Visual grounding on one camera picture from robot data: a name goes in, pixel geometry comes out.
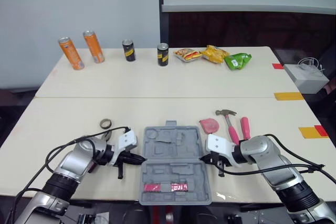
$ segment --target snack bag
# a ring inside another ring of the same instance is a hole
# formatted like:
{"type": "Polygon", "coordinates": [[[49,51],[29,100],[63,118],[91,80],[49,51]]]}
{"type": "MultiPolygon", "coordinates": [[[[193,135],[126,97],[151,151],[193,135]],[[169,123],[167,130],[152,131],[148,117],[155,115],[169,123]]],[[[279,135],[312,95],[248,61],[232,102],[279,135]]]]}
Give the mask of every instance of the snack bag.
{"type": "Polygon", "coordinates": [[[201,53],[203,58],[213,63],[222,63],[223,59],[230,55],[228,52],[212,45],[207,45],[206,50],[201,53]]]}
{"type": "Polygon", "coordinates": [[[200,52],[197,52],[190,48],[180,49],[179,51],[174,52],[174,55],[184,62],[193,61],[202,56],[200,52]]]}
{"type": "Polygon", "coordinates": [[[250,61],[251,58],[251,55],[241,52],[239,54],[226,57],[225,62],[231,70],[242,69],[250,61]]]}

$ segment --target black cable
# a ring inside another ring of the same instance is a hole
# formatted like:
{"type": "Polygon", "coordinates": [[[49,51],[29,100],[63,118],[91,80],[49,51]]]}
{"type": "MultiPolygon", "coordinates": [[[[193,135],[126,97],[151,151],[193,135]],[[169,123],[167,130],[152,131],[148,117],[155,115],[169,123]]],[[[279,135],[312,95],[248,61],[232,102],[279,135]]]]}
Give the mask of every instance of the black cable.
{"type": "Polygon", "coordinates": [[[336,184],[336,179],[334,179],[329,173],[324,171],[322,168],[318,168],[318,167],[315,167],[315,166],[312,166],[312,165],[306,165],[306,164],[280,165],[280,166],[275,166],[275,167],[271,167],[271,168],[266,168],[266,169],[261,169],[261,170],[253,170],[251,172],[242,172],[242,173],[229,172],[227,170],[222,169],[221,167],[219,167],[215,163],[213,165],[223,173],[227,173],[227,174],[230,174],[230,175],[238,175],[238,176],[266,173],[266,172],[271,172],[273,170],[280,170],[280,169],[285,169],[285,168],[289,168],[289,167],[306,167],[306,168],[308,168],[308,170],[301,171],[300,173],[306,173],[306,172],[311,172],[311,171],[313,171],[313,172],[319,171],[322,174],[324,174],[327,178],[329,178],[332,182],[334,182],[334,184],[336,184]]]}
{"type": "Polygon", "coordinates": [[[306,167],[306,168],[311,168],[313,170],[318,170],[316,167],[312,165],[306,165],[306,164],[290,164],[290,165],[280,165],[280,166],[275,166],[271,168],[266,168],[266,169],[260,169],[260,170],[252,170],[251,172],[240,172],[240,173],[235,173],[235,172],[229,172],[227,170],[222,169],[219,167],[217,164],[214,164],[214,166],[220,170],[223,173],[227,173],[230,175],[238,175],[238,176],[243,176],[243,175],[252,175],[252,174],[259,174],[259,173],[266,173],[266,172],[272,172],[273,170],[280,170],[280,169],[285,169],[285,168],[290,168],[290,167],[306,167]]]}
{"type": "Polygon", "coordinates": [[[14,224],[14,221],[15,221],[15,211],[16,211],[16,205],[17,205],[17,202],[21,199],[22,195],[21,193],[25,192],[26,190],[28,190],[29,186],[34,182],[34,180],[37,178],[37,176],[44,170],[44,168],[46,167],[49,167],[49,163],[61,152],[63,151],[66,147],[70,146],[70,145],[73,145],[73,144],[76,144],[76,143],[79,143],[79,142],[82,142],[82,141],[88,141],[91,145],[92,145],[92,152],[93,152],[93,158],[96,157],[96,147],[93,143],[92,140],[88,139],[89,137],[94,137],[94,136],[98,136],[98,135],[101,135],[101,134],[104,134],[104,133],[108,133],[110,131],[114,131],[114,130],[118,130],[118,129],[125,129],[125,133],[130,131],[130,128],[127,127],[127,126],[122,126],[122,127],[116,127],[116,128],[113,128],[113,129],[109,129],[107,131],[103,131],[103,132],[100,132],[100,133],[96,133],[96,134],[93,134],[93,135],[88,135],[88,136],[82,136],[82,137],[79,137],[77,139],[74,139],[72,141],[70,141],[69,143],[67,144],[64,144],[64,145],[60,145],[60,146],[57,146],[56,148],[52,149],[51,152],[48,153],[47,157],[46,158],[46,161],[44,163],[44,165],[40,168],[40,170],[37,171],[37,173],[31,178],[31,180],[28,182],[28,184],[24,187],[24,189],[22,191],[20,191],[16,197],[15,197],[15,200],[13,202],[13,207],[12,207],[12,214],[11,214],[11,219],[12,219],[12,224],[14,224]]]}
{"type": "Polygon", "coordinates": [[[331,176],[329,173],[327,173],[325,170],[320,169],[319,172],[321,172],[324,176],[326,176],[328,179],[330,179],[336,184],[336,179],[333,176],[331,176]]]}
{"type": "MultiPolygon", "coordinates": [[[[18,202],[22,198],[23,194],[27,191],[41,191],[41,190],[38,189],[38,188],[27,188],[26,190],[22,190],[17,194],[17,196],[14,199],[14,202],[16,202],[16,204],[18,204],[18,202]]],[[[12,216],[12,212],[13,212],[13,207],[9,210],[9,213],[7,215],[7,218],[4,222],[4,224],[8,224],[8,222],[9,222],[11,216],[12,216]]]]}
{"type": "Polygon", "coordinates": [[[280,142],[280,140],[279,140],[276,136],[274,136],[273,134],[265,134],[264,136],[271,136],[271,137],[274,138],[274,140],[278,143],[278,145],[280,145],[280,147],[281,147],[282,149],[284,149],[287,153],[289,153],[290,155],[296,157],[297,159],[299,159],[299,160],[301,160],[301,161],[303,161],[303,162],[305,162],[305,163],[307,163],[307,164],[310,164],[310,165],[315,166],[315,167],[318,167],[318,168],[322,168],[322,167],[325,166],[325,165],[323,165],[323,164],[318,165],[318,164],[316,164],[316,163],[314,163],[314,162],[312,162],[312,161],[310,161],[310,160],[308,160],[308,159],[305,159],[305,158],[299,156],[298,154],[292,152],[291,150],[287,149],[287,148],[280,142]]]}
{"type": "MultiPolygon", "coordinates": [[[[37,176],[58,155],[58,153],[60,153],[61,151],[63,151],[67,146],[75,144],[75,143],[76,142],[73,140],[73,141],[70,141],[69,143],[67,143],[65,145],[62,145],[62,147],[40,168],[40,170],[37,171],[37,173],[31,178],[31,180],[28,182],[28,184],[25,186],[25,188],[22,191],[25,191],[25,190],[28,189],[28,187],[34,182],[34,180],[37,178],[37,176]]],[[[15,221],[15,211],[16,211],[16,203],[14,201],[13,202],[13,210],[12,210],[12,224],[14,224],[14,221],[15,221]]]]}
{"type": "MultiPolygon", "coordinates": [[[[130,128],[129,128],[129,127],[127,127],[127,126],[121,126],[121,127],[116,127],[116,128],[113,128],[113,129],[109,129],[109,130],[107,130],[107,131],[103,131],[103,132],[100,132],[100,133],[97,133],[97,134],[88,135],[88,136],[82,136],[82,137],[79,137],[79,138],[75,139],[74,141],[80,140],[80,139],[82,139],[82,138],[89,138],[89,137],[99,136],[99,135],[102,135],[102,134],[105,134],[105,133],[108,133],[108,132],[111,132],[111,131],[119,130],[119,129],[125,129],[125,133],[130,131],[130,128]]],[[[61,145],[61,146],[57,146],[56,148],[52,149],[52,150],[48,153],[48,155],[46,156],[45,163],[47,163],[47,161],[49,160],[51,154],[52,154],[53,152],[55,152],[57,149],[61,148],[62,146],[63,146],[63,145],[61,145]]],[[[54,172],[54,170],[51,169],[50,166],[49,166],[48,164],[47,164],[46,168],[47,168],[48,171],[50,171],[51,173],[54,172]]]]}
{"type": "Polygon", "coordinates": [[[65,217],[69,218],[70,220],[72,220],[73,222],[77,223],[77,221],[75,221],[74,219],[70,218],[69,216],[67,216],[67,215],[63,215],[63,216],[65,216],[65,217]]]}

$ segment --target white box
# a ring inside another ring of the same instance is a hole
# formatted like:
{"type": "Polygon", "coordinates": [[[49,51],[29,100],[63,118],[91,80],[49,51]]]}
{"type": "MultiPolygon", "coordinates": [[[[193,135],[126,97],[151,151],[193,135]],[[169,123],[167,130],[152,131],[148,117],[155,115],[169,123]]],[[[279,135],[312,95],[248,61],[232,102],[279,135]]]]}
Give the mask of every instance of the white box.
{"type": "Polygon", "coordinates": [[[302,94],[316,94],[329,82],[320,71],[303,70],[297,64],[285,64],[283,68],[302,94]]]}

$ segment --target black can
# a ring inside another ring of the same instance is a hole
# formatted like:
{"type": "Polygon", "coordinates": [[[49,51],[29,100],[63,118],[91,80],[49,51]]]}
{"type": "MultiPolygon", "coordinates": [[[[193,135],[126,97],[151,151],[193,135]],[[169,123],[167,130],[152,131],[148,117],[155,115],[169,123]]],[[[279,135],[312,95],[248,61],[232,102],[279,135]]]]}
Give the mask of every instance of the black can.
{"type": "Polygon", "coordinates": [[[125,57],[127,61],[135,61],[134,44],[131,39],[124,39],[122,41],[124,47],[125,57]]]}
{"type": "Polygon", "coordinates": [[[169,46],[167,43],[158,44],[157,62],[160,66],[168,65],[169,46]]]}

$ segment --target tape roll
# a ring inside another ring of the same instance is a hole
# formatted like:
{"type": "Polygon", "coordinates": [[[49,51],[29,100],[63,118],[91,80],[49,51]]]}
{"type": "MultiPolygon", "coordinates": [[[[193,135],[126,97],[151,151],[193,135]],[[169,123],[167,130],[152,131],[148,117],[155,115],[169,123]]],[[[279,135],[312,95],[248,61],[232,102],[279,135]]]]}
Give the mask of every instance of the tape roll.
{"type": "Polygon", "coordinates": [[[112,126],[112,121],[110,119],[103,119],[99,123],[100,127],[104,130],[108,129],[109,127],[112,126]]]}

